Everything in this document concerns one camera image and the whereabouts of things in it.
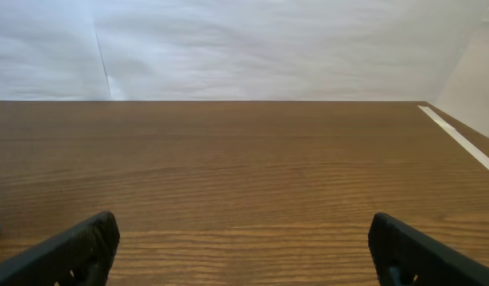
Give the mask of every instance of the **white line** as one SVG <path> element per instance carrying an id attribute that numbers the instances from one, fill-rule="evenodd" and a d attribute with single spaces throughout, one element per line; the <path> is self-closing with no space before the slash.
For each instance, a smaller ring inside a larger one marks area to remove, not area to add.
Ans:
<path id="1" fill-rule="evenodd" d="M 460 145 L 465 148 L 477 161 L 481 162 L 484 167 L 489 170 L 489 158 L 481 150 L 477 149 L 467 138 L 463 137 L 454 127 L 442 119 L 438 114 L 436 114 L 431 108 L 427 106 L 419 106 L 431 119 L 434 120 L 442 129 L 447 132 L 451 137 L 460 143 Z"/>

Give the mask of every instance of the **wood grain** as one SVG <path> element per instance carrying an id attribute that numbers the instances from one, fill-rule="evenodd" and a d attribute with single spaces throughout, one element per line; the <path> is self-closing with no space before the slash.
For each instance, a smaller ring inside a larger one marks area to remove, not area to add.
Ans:
<path id="1" fill-rule="evenodd" d="M 109 285 L 377 285 L 385 211 L 489 266 L 489 172 L 418 104 L 0 102 L 0 261 L 110 210 Z"/>

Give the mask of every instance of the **white paper sheet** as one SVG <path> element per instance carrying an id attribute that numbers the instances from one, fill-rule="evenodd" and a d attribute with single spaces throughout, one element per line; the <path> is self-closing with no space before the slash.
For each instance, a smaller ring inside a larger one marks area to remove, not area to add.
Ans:
<path id="1" fill-rule="evenodd" d="M 108 99 L 85 0 L 0 0 L 0 99 Z"/>
<path id="2" fill-rule="evenodd" d="M 112 99 L 432 100 L 488 0 L 94 0 Z"/>

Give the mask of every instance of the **tabletop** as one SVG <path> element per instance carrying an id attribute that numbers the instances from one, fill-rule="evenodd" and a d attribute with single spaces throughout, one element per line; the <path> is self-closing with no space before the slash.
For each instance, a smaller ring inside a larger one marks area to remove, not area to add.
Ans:
<path id="1" fill-rule="evenodd" d="M 489 171 L 419 105 L 0 102 L 0 261 L 109 210 L 108 285 L 378 285 L 382 211 L 489 266 Z"/>

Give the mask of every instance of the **black object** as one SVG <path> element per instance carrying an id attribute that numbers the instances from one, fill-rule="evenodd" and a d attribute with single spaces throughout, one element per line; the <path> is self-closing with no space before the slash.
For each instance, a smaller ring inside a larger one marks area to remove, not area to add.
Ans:
<path id="1" fill-rule="evenodd" d="M 377 213 L 368 245 L 382 286 L 488 286 L 489 268 L 407 226 Z"/>
<path id="2" fill-rule="evenodd" d="M 109 211 L 0 263 L 0 286 L 103 286 L 120 234 Z"/>

